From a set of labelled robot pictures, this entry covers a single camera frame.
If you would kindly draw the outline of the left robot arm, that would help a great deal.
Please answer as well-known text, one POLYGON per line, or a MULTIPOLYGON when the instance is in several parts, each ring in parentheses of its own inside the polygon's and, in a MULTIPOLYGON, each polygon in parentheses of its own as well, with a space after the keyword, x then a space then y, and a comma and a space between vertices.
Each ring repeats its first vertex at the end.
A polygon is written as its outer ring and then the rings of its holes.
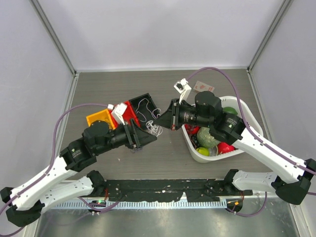
POLYGON ((134 120, 120 124, 114 130, 104 121, 94 122, 84 130, 81 138, 61 151, 52 166, 17 188, 5 187, 1 190, 2 201, 9 205, 5 212, 8 221, 24 227, 69 199, 100 197, 106 189, 106 181, 95 170, 67 185, 57 187, 57 184, 94 164, 102 153, 120 146, 138 149, 155 140, 155 135, 141 129, 134 120))

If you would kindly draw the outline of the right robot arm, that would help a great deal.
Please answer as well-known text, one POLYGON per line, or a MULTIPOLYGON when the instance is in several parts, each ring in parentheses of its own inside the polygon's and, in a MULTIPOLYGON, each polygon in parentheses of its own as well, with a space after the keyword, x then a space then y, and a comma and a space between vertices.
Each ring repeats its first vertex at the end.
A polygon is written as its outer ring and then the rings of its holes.
POLYGON ((223 182, 223 189, 229 195, 257 190, 299 205, 308 194, 316 171, 315 160, 297 158, 271 143, 244 116, 225 112, 221 99, 212 92, 199 92, 193 106, 184 100, 171 100, 168 109, 154 123, 170 130, 178 130, 185 124, 208 128, 217 141, 248 153, 271 170, 258 173, 231 169, 223 182))

